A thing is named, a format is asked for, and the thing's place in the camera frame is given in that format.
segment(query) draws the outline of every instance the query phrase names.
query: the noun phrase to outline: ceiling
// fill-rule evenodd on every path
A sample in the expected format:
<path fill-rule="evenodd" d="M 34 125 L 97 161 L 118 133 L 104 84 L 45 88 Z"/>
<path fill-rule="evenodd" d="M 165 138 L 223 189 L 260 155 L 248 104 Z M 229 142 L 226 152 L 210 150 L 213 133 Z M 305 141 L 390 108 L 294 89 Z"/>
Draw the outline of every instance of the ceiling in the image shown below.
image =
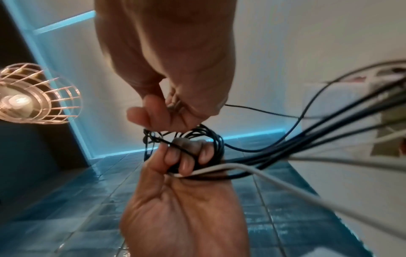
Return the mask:
<path fill-rule="evenodd" d="M 4 3 L 38 63 L 81 91 L 84 109 L 72 129 L 86 156 L 142 149 L 142 128 L 126 120 L 126 109 L 141 100 L 106 65 L 94 30 L 93 0 Z M 297 114 L 304 82 L 398 57 L 406 40 L 397 32 L 404 27 L 404 7 L 397 0 L 239 0 L 237 68 L 228 103 Z M 168 89 L 165 81 L 162 88 Z M 224 107 L 205 124 L 227 137 L 280 131 L 291 122 Z"/>

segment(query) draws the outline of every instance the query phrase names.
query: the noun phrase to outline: hand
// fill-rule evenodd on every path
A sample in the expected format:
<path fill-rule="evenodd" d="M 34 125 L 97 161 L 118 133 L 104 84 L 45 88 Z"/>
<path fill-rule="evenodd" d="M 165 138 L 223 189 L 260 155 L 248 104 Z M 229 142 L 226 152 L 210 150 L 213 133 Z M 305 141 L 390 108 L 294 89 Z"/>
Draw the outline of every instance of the hand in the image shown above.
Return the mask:
<path fill-rule="evenodd" d="M 101 49 L 143 99 L 129 121 L 186 132 L 219 113 L 234 77 L 235 9 L 236 0 L 95 0 Z"/>
<path fill-rule="evenodd" d="M 200 164 L 214 153 L 211 143 L 186 139 L 175 143 L 200 154 Z M 131 256 L 248 257 L 247 225 L 231 182 L 165 175 L 179 161 L 180 172 L 190 174 L 193 158 L 160 144 L 145 162 L 120 226 Z"/>

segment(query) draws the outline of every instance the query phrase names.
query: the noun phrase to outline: wire cage lampshade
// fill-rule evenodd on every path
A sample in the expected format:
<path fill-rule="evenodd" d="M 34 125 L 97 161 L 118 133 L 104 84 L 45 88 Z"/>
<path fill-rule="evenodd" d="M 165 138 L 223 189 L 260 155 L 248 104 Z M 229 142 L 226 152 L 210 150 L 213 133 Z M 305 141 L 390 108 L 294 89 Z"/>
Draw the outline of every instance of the wire cage lampshade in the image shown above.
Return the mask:
<path fill-rule="evenodd" d="M 62 124 L 82 109 L 79 90 L 69 80 L 37 64 L 0 70 L 0 119 L 14 123 Z"/>

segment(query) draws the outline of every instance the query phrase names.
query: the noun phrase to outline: tiled floor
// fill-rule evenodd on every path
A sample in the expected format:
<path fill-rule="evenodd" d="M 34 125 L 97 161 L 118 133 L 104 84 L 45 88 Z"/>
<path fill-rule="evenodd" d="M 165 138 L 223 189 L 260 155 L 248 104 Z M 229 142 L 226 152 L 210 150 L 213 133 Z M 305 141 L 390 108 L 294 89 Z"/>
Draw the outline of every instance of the tiled floor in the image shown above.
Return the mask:
<path fill-rule="evenodd" d="M 228 143 L 261 148 L 275 136 Z M 227 150 L 226 159 L 243 157 Z M 0 228 L 0 257 L 128 257 L 118 230 L 120 216 L 138 182 L 143 153 L 99 160 Z M 288 164 L 268 173 L 311 193 Z M 317 247 L 348 257 L 371 257 L 336 215 L 282 191 L 258 177 L 233 181 L 244 208 L 253 257 L 300 257 Z"/>

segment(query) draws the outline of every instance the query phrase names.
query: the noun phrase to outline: light bulb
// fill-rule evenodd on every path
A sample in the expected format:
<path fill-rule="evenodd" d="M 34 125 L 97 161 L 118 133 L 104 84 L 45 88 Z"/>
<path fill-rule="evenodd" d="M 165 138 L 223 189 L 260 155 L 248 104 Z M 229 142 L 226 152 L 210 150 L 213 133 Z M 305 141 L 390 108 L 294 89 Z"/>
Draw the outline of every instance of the light bulb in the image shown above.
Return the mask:
<path fill-rule="evenodd" d="M 24 106 L 29 105 L 32 102 L 29 96 L 25 94 L 17 94 L 14 96 L 6 96 L 1 100 L 1 103 L 9 109 L 21 109 Z"/>

